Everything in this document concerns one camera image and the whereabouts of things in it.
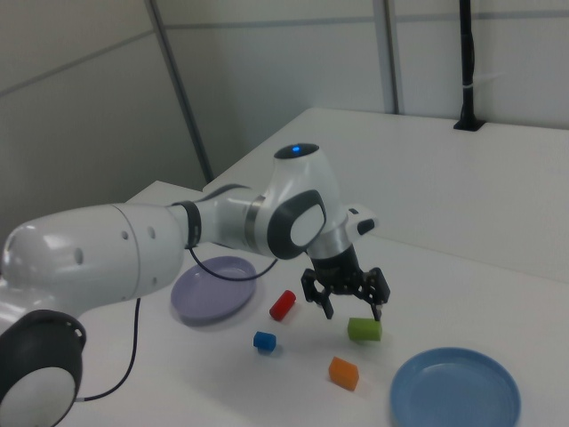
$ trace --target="red block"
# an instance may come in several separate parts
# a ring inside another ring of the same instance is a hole
[[[271,317],[276,321],[281,321],[286,313],[291,309],[296,301],[296,295],[293,292],[286,290],[281,297],[276,300],[275,304],[268,311]]]

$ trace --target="plate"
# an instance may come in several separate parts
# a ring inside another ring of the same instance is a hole
[[[256,274],[250,262],[236,256],[220,256],[202,262],[209,270],[229,278]],[[196,265],[178,278],[170,300],[181,318],[192,322],[225,318],[239,310],[255,292],[257,281],[216,278]]]
[[[390,400],[398,427],[512,427],[521,405],[502,365],[459,348],[428,350],[405,362]]]

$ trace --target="tabletop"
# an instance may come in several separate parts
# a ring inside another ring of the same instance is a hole
[[[156,182],[131,202],[167,205],[200,196]],[[142,298],[138,353],[126,383],[104,399],[75,404],[60,425],[391,426],[396,371],[413,355],[443,346],[481,351],[511,372],[522,398],[519,427],[566,425],[569,286],[373,235],[356,250],[362,268],[381,267],[391,287],[380,342],[348,338],[349,318],[370,316],[364,302],[334,296],[327,320],[304,301],[305,255],[278,262],[238,313],[209,326],[181,322],[168,286]],[[257,270],[270,263],[209,244],[196,253],[204,260],[236,254]],[[186,254],[180,274],[193,265]],[[297,301],[276,322],[268,310],[286,289]],[[134,302],[121,302],[80,318],[87,331],[80,396],[106,391],[123,376],[133,309]],[[271,356],[253,348],[257,331],[276,335]],[[334,356],[358,366],[354,392],[330,381]]]
[[[319,145],[344,203],[377,213],[376,233],[569,283],[569,131],[308,109],[204,188],[263,192],[275,152]]]

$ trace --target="purple plate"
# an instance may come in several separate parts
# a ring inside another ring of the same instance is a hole
[[[202,264],[229,278],[248,278],[256,274],[250,262],[236,256],[220,256]],[[216,278],[196,265],[176,281],[170,299],[183,319],[211,321],[239,310],[255,292],[256,283],[256,280],[233,282]]]

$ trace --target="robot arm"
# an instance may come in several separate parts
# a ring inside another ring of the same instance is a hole
[[[81,381],[85,330],[76,318],[170,285],[184,249],[199,243],[285,260],[306,252],[307,301],[330,318],[329,295],[353,294],[379,320],[389,288],[379,269],[360,270],[352,246],[376,225],[364,207],[341,203],[318,146],[299,144],[275,154],[262,195],[233,185],[195,202],[102,205],[19,226],[2,255],[0,426],[58,423]]]

